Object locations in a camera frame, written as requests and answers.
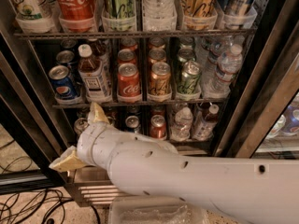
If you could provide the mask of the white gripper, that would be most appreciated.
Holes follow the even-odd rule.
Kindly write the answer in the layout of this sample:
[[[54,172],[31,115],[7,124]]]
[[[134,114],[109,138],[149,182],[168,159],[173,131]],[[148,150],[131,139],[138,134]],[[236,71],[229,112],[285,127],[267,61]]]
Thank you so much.
[[[121,132],[109,124],[103,108],[96,102],[91,102],[88,124],[79,137],[77,147],[69,147],[50,164],[50,169],[63,173],[85,167],[87,164],[107,166],[109,155]]]

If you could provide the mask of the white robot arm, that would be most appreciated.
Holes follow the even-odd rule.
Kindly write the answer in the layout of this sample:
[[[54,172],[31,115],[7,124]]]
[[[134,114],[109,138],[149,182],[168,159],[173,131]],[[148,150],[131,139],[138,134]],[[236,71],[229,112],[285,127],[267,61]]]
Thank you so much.
[[[177,197],[249,224],[299,224],[297,160],[183,156],[164,140],[116,129],[97,103],[88,121],[51,169],[101,167],[128,194]]]

